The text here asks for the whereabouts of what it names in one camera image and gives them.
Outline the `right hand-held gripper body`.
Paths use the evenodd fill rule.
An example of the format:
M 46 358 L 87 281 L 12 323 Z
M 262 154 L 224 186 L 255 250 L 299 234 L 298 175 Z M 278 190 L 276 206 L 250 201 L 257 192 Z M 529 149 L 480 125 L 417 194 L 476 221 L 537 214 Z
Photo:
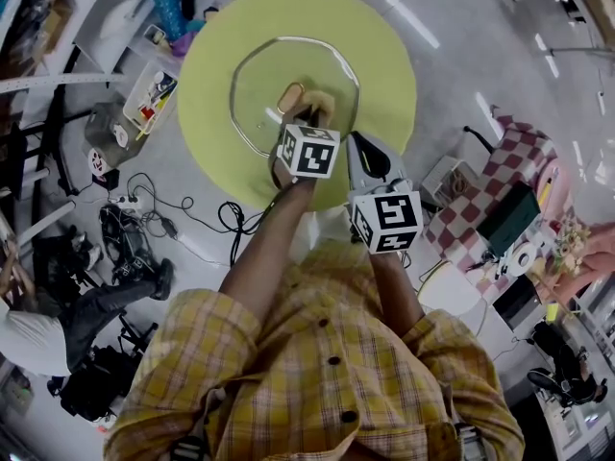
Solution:
M 352 193 L 351 223 L 370 255 L 407 251 L 423 231 L 420 195 L 410 182 Z

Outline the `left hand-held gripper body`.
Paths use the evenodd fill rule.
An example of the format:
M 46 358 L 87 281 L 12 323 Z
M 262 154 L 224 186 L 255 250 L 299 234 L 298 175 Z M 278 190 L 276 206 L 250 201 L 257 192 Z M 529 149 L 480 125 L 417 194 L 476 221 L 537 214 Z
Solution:
M 328 179 L 339 147 L 338 131 L 287 124 L 276 154 L 293 177 Z

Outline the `glass lid with wooden handle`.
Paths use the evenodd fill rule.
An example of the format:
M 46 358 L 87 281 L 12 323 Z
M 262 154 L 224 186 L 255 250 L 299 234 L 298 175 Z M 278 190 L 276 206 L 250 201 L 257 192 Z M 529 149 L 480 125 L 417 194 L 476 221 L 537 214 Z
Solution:
M 358 77 L 328 42 L 304 36 L 274 37 L 249 53 L 235 68 L 229 113 L 239 137 L 266 158 L 280 133 L 280 101 L 291 85 L 322 90 L 334 99 L 332 126 L 343 134 L 354 126 L 360 99 Z

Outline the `person's right forearm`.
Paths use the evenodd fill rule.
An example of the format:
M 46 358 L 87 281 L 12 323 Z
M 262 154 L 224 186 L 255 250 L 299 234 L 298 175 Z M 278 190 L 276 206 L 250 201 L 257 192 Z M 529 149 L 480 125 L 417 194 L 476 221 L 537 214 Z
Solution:
M 370 255 L 370 262 L 384 322 L 402 337 L 425 316 L 424 310 L 397 254 Z

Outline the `person's left hand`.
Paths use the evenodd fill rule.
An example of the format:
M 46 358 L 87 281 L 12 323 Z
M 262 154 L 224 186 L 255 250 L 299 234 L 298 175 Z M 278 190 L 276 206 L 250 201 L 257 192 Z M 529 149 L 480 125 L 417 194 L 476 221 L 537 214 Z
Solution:
M 268 159 L 270 176 L 275 187 L 282 191 L 294 183 L 294 177 L 288 172 L 283 161 L 278 156 L 280 144 L 276 144 Z

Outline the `round table green tablecloth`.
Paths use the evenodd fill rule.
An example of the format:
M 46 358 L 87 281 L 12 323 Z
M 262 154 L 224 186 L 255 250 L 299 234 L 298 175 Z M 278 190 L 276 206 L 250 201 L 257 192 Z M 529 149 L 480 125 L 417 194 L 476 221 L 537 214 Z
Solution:
M 231 121 L 231 78 L 248 53 L 274 37 L 316 38 L 340 52 L 360 88 L 355 128 L 402 154 L 412 135 L 416 83 L 407 49 L 360 0 L 233 0 L 194 38 L 175 97 L 189 152 L 213 183 L 244 205 L 276 193 L 266 157 Z

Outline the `white round stool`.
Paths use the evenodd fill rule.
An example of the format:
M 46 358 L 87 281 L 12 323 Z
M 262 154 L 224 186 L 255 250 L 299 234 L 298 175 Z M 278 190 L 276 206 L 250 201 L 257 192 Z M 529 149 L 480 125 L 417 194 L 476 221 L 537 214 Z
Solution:
M 438 264 L 422 283 L 419 303 L 431 310 L 445 310 L 460 316 L 481 300 L 479 290 L 449 261 Z

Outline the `pink white checkered cloth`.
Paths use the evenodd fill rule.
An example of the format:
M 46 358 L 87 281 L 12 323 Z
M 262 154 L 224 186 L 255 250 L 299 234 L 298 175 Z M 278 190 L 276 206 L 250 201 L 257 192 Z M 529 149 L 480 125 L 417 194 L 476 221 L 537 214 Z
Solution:
M 497 121 L 504 127 L 504 135 L 490 154 L 479 180 L 438 211 L 425 230 L 426 238 L 439 255 L 491 303 L 514 278 L 509 274 L 497 278 L 493 265 L 476 266 L 488 249 L 478 226 L 516 182 L 535 188 L 543 168 L 556 159 L 554 143 L 531 124 L 517 122 L 510 115 L 500 116 Z

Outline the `white tape roll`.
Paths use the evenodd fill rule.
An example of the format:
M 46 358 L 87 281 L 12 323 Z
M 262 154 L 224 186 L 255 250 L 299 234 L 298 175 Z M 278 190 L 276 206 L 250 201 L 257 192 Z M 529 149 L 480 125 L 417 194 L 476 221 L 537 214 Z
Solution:
M 520 277 L 531 268 L 536 258 L 537 248 L 525 242 L 513 251 L 507 272 L 515 278 Z

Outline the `pink round stool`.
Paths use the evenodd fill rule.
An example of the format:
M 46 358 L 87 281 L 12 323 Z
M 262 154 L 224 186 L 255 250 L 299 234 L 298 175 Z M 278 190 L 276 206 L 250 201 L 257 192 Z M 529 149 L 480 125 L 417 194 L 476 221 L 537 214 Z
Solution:
M 563 211 L 570 194 L 570 179 L 563 162 L 554 158 L 540 173 L 536 184 L 536 197 L 541 212 L 556 217 Z

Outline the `small clear plastic box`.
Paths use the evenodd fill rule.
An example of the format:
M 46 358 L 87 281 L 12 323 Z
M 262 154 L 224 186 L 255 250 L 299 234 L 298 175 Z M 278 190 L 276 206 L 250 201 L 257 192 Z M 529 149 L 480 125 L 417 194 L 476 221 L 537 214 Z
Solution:
M 168 45 L 166 32 L 155 24 L 150 24 L 147 27 L 143 33 L 143 37 L 156 47 L 166 47 Z

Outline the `clear plastic container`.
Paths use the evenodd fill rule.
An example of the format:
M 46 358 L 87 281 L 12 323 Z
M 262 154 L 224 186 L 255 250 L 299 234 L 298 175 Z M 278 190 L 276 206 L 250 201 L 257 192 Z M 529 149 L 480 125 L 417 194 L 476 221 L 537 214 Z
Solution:
M 145 140 L 136 139 L 138 133 L 124 116 L 121 103 L 97 103 L 86 122 L 84 152 L 95 148 L 110 169 L 115 169 L 140 153 Z

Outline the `white round spool red print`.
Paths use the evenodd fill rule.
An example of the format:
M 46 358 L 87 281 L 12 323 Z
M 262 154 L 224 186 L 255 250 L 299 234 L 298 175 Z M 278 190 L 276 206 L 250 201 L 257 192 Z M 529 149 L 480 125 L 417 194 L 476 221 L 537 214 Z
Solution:
M 95 148 L 91 148 L 88 151 L 87 163 L 90 172 L 95 177 L 101 177 L 111 170 L 105 159 Z

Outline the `black chair base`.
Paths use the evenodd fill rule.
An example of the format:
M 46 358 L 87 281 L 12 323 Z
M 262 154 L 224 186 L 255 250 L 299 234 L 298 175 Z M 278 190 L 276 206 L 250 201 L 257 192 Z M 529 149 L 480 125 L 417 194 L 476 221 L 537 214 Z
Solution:
M 128 342 L 133 345 L 132 353 L 144 353 L 150 343 L 151 336 L 158 330 L 159 325 L 153 323 L 145 331 L 139 331 L 125 317 L 125 314 L 118 316 L 122 325 L 118 335 L 118 343 L 120 350 L 124 352 L 124 343 Z

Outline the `black desk frame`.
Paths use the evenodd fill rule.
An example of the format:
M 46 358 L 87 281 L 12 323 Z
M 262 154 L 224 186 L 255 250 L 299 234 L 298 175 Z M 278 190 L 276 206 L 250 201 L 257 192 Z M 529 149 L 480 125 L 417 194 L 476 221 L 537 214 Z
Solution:
M 8 133 L 0 135 L 0 153 L 7 155 L 0 160 L 0 189 L 8 189 L 18 200 L 21 199 L 25 162 L 29 158 L 37 158 L 43 163 L 46 157 L 51 157 L 57 165 L 60 188 L 67 196 L 78 194 L 63 165 L 62 133 L 67 124 L 88 117 L 91 110 L 65 116 L 65 89 L 66 85 L 55 89 L 47 116 L 40 125 L 20 129 L 13 123 Z

